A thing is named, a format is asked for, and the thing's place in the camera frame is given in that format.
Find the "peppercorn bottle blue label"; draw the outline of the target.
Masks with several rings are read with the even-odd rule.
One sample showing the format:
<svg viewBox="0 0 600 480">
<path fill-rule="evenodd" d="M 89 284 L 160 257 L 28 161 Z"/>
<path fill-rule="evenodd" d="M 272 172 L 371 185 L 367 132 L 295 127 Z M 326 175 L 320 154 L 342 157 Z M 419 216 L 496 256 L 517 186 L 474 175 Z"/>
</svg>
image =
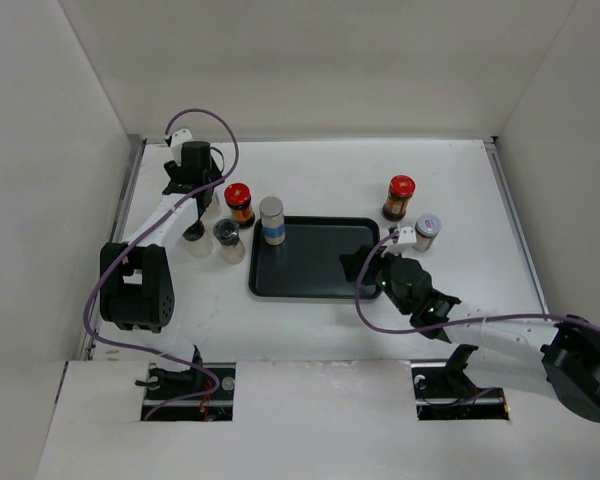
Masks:
<svg viewBox="0 0 600 480">
<path fill-rule="evenodd" d="M 259 204 L 261 231 L 267 244 L 278 246 L 285 240 L 285 218 L 282 201 L 268 196 Z"/>
</svg>

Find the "peppercorn bottle silver cap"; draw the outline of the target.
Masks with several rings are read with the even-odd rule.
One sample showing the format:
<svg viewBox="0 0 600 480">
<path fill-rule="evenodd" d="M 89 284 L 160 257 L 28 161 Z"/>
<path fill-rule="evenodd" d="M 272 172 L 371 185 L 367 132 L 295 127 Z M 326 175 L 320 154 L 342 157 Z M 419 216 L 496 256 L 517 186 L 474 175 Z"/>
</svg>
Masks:
<svg viewBox="0 0 600 480">
<path fill-rule="evenodd" d="M 216 213 L 220 209 L 220 201 L 216 192 L 208 191 L 198 199 L 199 213 L 203 215 L 211 210 Z"/>
</svg>

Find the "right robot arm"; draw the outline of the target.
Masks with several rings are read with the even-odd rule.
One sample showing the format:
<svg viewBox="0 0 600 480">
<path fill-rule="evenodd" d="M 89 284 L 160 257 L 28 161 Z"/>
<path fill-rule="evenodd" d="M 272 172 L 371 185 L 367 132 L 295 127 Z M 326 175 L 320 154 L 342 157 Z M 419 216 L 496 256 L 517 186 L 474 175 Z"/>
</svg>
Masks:
<svg viewBox="0 0 600 480">
<path fill-rule="evenodd" d="M 433 285 L 411 258 L 363 246 L 340 257 L 356 289 L 379 289 L 409 320 L 404 334 L 455 346 L 444 384 L 463 396 L 476 387 L 511 388 L 557 400 L 600 424 L 600 326 L 573 315 L 498 315 L 470 306 Z"/>
</svg>

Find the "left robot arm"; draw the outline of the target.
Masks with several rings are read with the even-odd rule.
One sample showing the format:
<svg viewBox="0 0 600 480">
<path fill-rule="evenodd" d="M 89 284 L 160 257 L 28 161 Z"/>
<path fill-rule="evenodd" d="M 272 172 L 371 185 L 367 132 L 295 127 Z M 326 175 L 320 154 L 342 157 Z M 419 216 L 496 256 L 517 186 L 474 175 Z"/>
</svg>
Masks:
<svg viewBox="0 0 600 480">
<path fill-rule="evenodd" d="M 125 331 L 128 343 L 199 364 L 196 347 L 171 322 L 175 293 L 168 254 L 179 241 L 196 242 L 206 234 L 201 217 L 213 203 L 214 190 L 201 188 L 222 171 L 211 144 L 198 140 L 175 147 L 164 169 L 168 183 L 154 213 L 124 241 L 109 242 L 100 251 L 101 273 L 124 256 L 100 288 L 100 315 Z"/>
</svg>

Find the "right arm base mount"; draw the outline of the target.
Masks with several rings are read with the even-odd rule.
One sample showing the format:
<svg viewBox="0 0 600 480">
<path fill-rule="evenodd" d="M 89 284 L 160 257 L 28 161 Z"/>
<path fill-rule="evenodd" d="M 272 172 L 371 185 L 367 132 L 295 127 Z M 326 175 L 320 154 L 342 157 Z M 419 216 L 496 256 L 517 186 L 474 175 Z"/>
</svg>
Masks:
<svg viewBox="0 0 600 480">
<path fill-rule="evenodd" d="M 509 420 L 504 391 L 477 387 L 465 374 L 475 350 L 461 345 L 447 360 L 410 364 L 420 421 Z"/>
</svg>

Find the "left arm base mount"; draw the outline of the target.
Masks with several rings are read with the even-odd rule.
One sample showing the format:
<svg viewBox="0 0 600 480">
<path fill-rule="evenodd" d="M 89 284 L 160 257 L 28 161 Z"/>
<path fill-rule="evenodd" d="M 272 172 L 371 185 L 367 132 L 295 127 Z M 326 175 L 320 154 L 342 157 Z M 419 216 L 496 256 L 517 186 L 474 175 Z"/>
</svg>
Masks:
<svg viewBox="0 0 600 480">
<path fill-rule="evenodd" d="M 169 371 L 151 364 L 145 380 L 136 386 L 144 389 L 141 408 L 142 421 L 228 422 L 233 419 L 236 391 L 236 364 L 207 364 L 207 370 L 219 380 L 214 387 L 212 378 L 195 369 Z"/>
</svg>

